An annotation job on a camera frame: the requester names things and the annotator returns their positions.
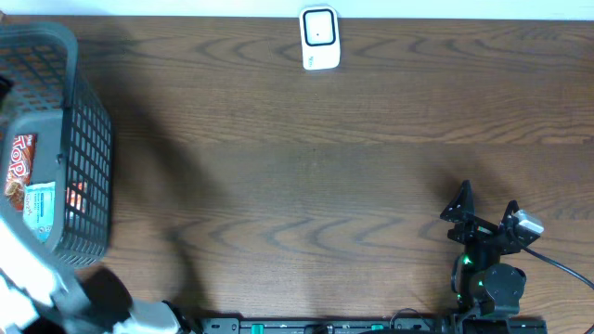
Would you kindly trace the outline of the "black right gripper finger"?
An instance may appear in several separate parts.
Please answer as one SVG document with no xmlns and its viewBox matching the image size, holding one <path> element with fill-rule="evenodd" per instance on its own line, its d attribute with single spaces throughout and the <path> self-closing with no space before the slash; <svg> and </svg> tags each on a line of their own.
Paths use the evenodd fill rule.
<svg viewBox="0 0 594 334">
<path fill-rule="evenodd" d="M 511 200 L 508 205 L 506 210 L 504 211 L 503 217 L 501 219 L 502 223 L 507 223 L 509 220 L 512 219 L 513 214 L 516 213 L 519 210 L 519 205 L 518 202 L 514 199 Z"/>
<path fill-rule="evenodd" d="M 440 214 L 440 218 L 448 222 L 467 222 L 474 216 L 474 201 L 471 182 L 464 180 L 457 195 L 449 202 Z"/>
</svg>

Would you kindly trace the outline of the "light blue wipes packet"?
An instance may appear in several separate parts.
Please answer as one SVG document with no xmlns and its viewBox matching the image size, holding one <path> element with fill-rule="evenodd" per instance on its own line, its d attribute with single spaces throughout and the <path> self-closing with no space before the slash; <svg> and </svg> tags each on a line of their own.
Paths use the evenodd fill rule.
<svg viewBox="0 0 594 334">
<path fill-rule="evenodd" d="M 23 222 L 42 243 L 46 243 L 54 225 L 55 188 L 54 182 L 25 187 Z"/>
</svg>

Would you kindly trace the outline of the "red Top snack packet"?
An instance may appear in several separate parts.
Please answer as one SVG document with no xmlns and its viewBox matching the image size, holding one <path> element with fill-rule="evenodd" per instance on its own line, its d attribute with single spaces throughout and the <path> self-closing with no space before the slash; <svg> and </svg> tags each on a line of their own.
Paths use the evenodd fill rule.
<svg viewBox="0 0 594 334">
<path fill-rule="evenodd" d="M 36 139 L 35 134 L 15 135 L 9 153 L 5 196 L 17 212 L 23 210 L 25 187 L 31 182 Z"/>
</svg>

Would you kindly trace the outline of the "orange small carton box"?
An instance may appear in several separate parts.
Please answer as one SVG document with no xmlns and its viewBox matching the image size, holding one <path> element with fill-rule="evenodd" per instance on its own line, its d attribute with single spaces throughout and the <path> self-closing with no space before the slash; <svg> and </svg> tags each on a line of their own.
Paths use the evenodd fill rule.
<svg viewBox="0 0 594 334">
<path fill-rule="evenodd" d="M 76 211 L 85 213 L 87 207 L 88 184 L 85 181 L 75 182 L 67 188 L 67 204 Z"/>
</svg>

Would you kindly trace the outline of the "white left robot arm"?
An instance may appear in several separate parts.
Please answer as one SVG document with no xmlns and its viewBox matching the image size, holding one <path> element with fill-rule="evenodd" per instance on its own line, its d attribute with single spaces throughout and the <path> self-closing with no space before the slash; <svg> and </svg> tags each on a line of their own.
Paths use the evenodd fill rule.
<svg viewBox="0 0 594 334">
<path fill-rule="evenodd" d="M 111 271 L 85 281 L 21 223 L 1 220 L 3 333 L 201 333 L 169 302 L 132 298 Z"/>
</svg>

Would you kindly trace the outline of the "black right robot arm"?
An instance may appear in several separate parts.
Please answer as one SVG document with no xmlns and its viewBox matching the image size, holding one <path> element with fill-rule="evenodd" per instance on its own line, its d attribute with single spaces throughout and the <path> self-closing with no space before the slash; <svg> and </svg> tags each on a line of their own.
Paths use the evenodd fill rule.
<svg viewBox="0 0 594 334">
<path fill-rule="evenodd" d="M 440 214 L 442 220 L 454 225 L 447 237 L 464 246 L 451 276 L 452 290 L 458 294 L 458 311 L 452 315 L 456 331 L 471 322 L 508 322 L 519 313 L 525 273 L 501 262 L 502 256 L 522 250 L 516 239 L 520 235 L 518 211 L 513 200 L 497 225 L 477 216 L 471 182 L 465 180 Z"/>
</svg>

